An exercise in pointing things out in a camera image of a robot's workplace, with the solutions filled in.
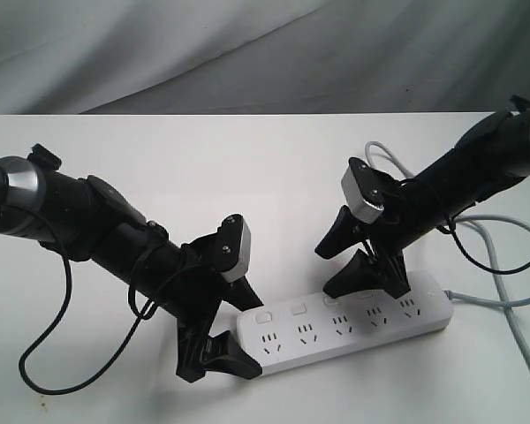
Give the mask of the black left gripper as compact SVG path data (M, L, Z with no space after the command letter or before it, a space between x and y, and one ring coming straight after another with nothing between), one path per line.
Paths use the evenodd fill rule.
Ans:
M214 233L181 246L184 261L167 279L158 300L177 318L176 375L187 382L197 382L208 372L253 380L261 375L261 365L233 334L226 330L215 337L209 335L222 303L242 312L263 306L245 276L228 283L216 270L215 240Z

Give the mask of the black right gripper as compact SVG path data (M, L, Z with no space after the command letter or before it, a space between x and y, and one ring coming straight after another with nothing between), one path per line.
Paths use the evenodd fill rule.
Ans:
M337 218L314 249L321 258L333 258L351 246L368 244L323 287L333 299L368 290L383 290L398 299L411 290L403 250L424 234L415 209L397 193L359 195L352 212L341 207Z

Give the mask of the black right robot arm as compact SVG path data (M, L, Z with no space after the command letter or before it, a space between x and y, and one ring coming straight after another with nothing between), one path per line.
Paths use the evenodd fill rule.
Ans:
M530 177L530 101L497 111L471 127L419 174L394 179L358 157L341 180L346 203L315 248L331 259L366 245L322 288L331 298L382 290L398 299L411 290L403 251L434 229L455 234L454 218Z

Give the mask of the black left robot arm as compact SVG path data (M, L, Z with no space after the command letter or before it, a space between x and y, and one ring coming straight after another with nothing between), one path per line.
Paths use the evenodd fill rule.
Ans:
M58 253L65 266L93 261L127 284L137 322L158 309L178 325L177 375L196 382L208 372L247 380L261 365L225 331L211 336L219 307L246 311L261 300L246 280L251 232L239 214L183 245L96 176L72 178L42 145L27 157L0 158L0 234L30 239Z

